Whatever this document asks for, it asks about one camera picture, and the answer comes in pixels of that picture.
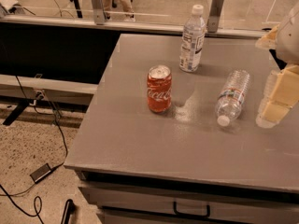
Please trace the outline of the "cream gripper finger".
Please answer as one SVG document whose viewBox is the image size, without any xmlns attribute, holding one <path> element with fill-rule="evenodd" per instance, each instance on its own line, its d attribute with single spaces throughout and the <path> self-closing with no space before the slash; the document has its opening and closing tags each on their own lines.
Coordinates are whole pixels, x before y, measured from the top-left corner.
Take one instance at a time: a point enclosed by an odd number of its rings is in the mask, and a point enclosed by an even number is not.
<svg viewBox="0 0 299 224">
<path fill-rule="evenodd" d="M 258 49 L 275 49 L 277 47 L 277 34 L 279 25 L 274 26 L 266 35 L 260 37 L 255 43 Z"/>
<path fill-rule="evenodd" d="M 299 65 L 272 70 L 266 80 L 256 123 L 262 128 L 278 125 L 299 102 Z"/>
</svg>

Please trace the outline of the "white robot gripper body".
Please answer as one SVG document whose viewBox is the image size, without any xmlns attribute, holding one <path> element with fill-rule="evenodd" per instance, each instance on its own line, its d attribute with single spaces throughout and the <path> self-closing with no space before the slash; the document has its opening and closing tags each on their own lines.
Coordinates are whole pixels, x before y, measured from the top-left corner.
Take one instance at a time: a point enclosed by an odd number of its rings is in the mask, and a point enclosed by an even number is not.
<svg viewBox="0 0 299 224">
<path fill-rule="evenodd" d="M 276 42 L 276 53 L 280 60 L 299 64 L 299 2 L 281 21 Z"/>
</svg>

